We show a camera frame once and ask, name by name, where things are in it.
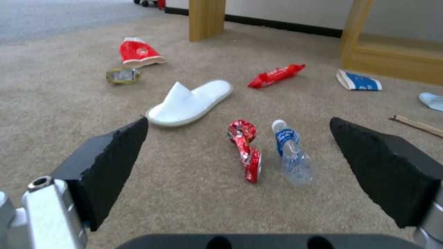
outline crushed soda can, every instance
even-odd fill
[[[290,77],[294,77],[295,75],[297,75],[298,72],[300,72],[305,67],[306,67],[305,64],[301,65],[290,64],[289,66],[284,68],[277,67],[272,71],[259,74],[257,78],[253,79],[249,83],[248,87],[258,89],[274,85],[279,81],[282,81]]]
[[[236,120],[228,126],[228,137],[237,146],[245,178],[251,183],[257,183],[261,172],[261,152],[249,146],[255,135],[255,126],[245,120]]]
[[[106,81],[111,84],[127,85],[136,83],[140,75],[141,72],[135,68],[113,68],[106,72]]]

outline wooden stick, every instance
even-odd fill
[[[394,115],[391,119],[443,138],[443,130],[437,129],[430,125],[413,121],[400,115]]]

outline blue bottle label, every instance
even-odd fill
[[[283,156],[283,144],[288,140],[294,140],[299,144],[300,135],[291,129],[284,129],[276,133],[277,151],[280,156]]]

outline white slipper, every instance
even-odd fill
[[[434,110],[443,112],[443,97],[431,93],[421,93],[418,98],[420,101]]]
[[[231,92],[231,84],[224,80],[212,80],[192,91],[176,82],[163,103],[147,111],[146,117],[156,125],[186,125],[204,116]]]

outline red crushed can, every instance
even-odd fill
[[[248,87],[258,89],[274,85],[275,83],[281,80],[294,77],[295,75],[297,75],[298,72],[300,72],[305,67],[306,67],[305,64],[301,65],[291,64],[284,68],[277,67],[272,71],[259,74],[257,78],[253,79],[249,83]]]
[[[261,152],[249,146],[255,135],[255,126],[245,120],[236,120],[228,126],[228,137],[237,146],[245,178],[251,183],[257,183],[261,171]]]

